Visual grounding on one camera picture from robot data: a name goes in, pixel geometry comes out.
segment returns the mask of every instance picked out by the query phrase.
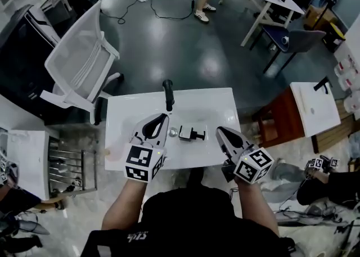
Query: office chair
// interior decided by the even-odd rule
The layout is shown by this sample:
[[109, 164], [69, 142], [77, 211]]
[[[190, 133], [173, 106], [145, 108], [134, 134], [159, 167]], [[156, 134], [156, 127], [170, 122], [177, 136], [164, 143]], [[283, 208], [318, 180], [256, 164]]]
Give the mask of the office chair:
[[[283, 53], [292, 53], [289, 59], [284, 63], [282, 68], [279, 70], [276, 76], [279, 75], [282, 69], [284, 69], [287, 64], [295, 57], [297, 53], [307, 52], [309, 51], [317, 42], [319, 42], [326, 33], [324, 31], [314, 30], [314, 31], [306, 31], [306, 30], [292, 30], [288, 31], [284, 27], [273, 26], [273, 25], [263, 25], [262, 30], [258, 36], [256, 36], [254, 42], [250, 46], [250, 50], [254, 48], [256, 43], [259, 41], [260, 37], [263, 33], [268, 34], [271, 38], [271, 42], [268, 45], [268, 48], [275, 44], [277, 47], [277, 51], [274, 56], [271, 58], [268, 65], [265, 67], [263, 73], [269, 69], [271, 64], [275, 61], [276, 57], [282, 51]], [[283, 44], [282, 38], [288, 37], [289, 42], [288, 44]]]
[[45, 61], [45, 68], [55, 81], [52, 92], [43, 90], [40, 97], [60, 108], [75, 106], [90, 113], [95, 121], [95, 105], [99, 97], [111, 95], [102, 89], [112, 80], [124, 76], [108, 76], [119, 52], [111, 46], [100, 30], [101, 0], [93, 5], [66, 32]]

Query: metal rack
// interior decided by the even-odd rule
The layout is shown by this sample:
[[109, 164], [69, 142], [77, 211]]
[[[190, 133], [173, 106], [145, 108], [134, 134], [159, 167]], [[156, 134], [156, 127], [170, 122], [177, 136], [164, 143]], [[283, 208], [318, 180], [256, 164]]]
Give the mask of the metal rack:
[[[85, 155], [93, 155], [93, 187], [87, 188]], [[97, 190], [96, 152], [66, 151], [49, 147], [48, 173], [50, 194], [69, 196]]]

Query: sink basin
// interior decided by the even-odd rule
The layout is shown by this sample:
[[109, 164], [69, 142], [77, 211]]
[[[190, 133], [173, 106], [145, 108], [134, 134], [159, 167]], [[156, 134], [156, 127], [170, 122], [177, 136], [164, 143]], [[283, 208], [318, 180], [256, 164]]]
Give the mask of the sink basin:
[[292, 93], [298, 106], [306, 137], [311, 137], [339, 125], [340, 116], [329, 84], [318, 91], [315, 82], [292, 82]]
[[[215, 137], [218, 126], [240, 131], [239, 120], [231, 88], [174, 91], [172, 112], [166, 111], [164, 92], [110, 97], [107, 105], [105, 147], [122, 147], [129, 142], [134, 126], [156, 113], [169, 116], [169, 129], [180, 131], [181, 125], [193, 127], [199, 134], [205, 131], [205, 140], [180, 140], [178, 135], [167, 135], [166, 161], [163, 169], [193, 168], [222, 164], [226, 157]], [[118, 156], [105, 157], [106, 170], [122, 170]]]

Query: concrete floor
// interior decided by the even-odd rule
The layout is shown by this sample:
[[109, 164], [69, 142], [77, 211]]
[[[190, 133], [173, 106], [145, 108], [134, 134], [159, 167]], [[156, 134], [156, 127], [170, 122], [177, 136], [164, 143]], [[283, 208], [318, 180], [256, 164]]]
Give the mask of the concrete floor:
[[[103, 0], [102, 10], [110, 16], [122, 16], [134, 1]], [[111, 73], [125, 75], [124, 83], [110, 83], [105, 91], [115, 96], [162, 91], [164, 79], [173, 81], [174, 90], [232, 87], [240, 116], [251, 115], [291, 82], [318, 82], [328, 76], [335, 98], [344, 97], [333, 70], [336, 60], [322, 43], [297, 55], [277, 79], [264, 76], [262, 70], [273, 54], [266, 49], [268, 39], [263, 37], [249, 51], [256, 31], [246, 47], [240, 46], [255, 20], [253, 4], [249, 0], [225, 0], [220, 6], [218, 1], [209, 1], [217, 12], [208, 14], [208, 25], [192, 15], [185, 20], [158, 19], [149, 1], [130, 7], [123, 25], [101, 15], [101, 30], [120, 52]], [[152, 5], [158, 15], [166, 17], [185, 17], [191, 11], [191, 0], [152, 0]], [[301, 20], [290, 24], [290, 28], [301, 26]], [[288, 57], [280, 54], [275, 66]], [[102, 120], [106, 119], [106, 103], [101, 106]], [[88, 121], [83, 110], [72, 108], [67, 113], [53, 123]]]

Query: faucet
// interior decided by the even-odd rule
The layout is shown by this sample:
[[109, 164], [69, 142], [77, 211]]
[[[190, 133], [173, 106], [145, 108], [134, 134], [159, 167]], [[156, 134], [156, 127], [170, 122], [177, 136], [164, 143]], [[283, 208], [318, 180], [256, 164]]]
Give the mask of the faucet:
[[163, 87], [164, 87], [165, 98], [166, 98], [166, 110], [170, 112], [173, 110], [173, 105], [175, 103], [173, 88], [172, 88], [173, 82], [169, 79], [164, 80]]
[[325, 93], [328, 94], [329, 92], [328, 92], [328, 90], [327, 90], [326, 83], [329, 83], [330, 86], [332, 86], [327, 76], [325, 76], [318, 84], [316, 84], [316, 85], [314, 86], [314, 90], [315, 90], [315, 91], [318, 91], [321, 87], [324, 86], [324, 88], [325, 88]]

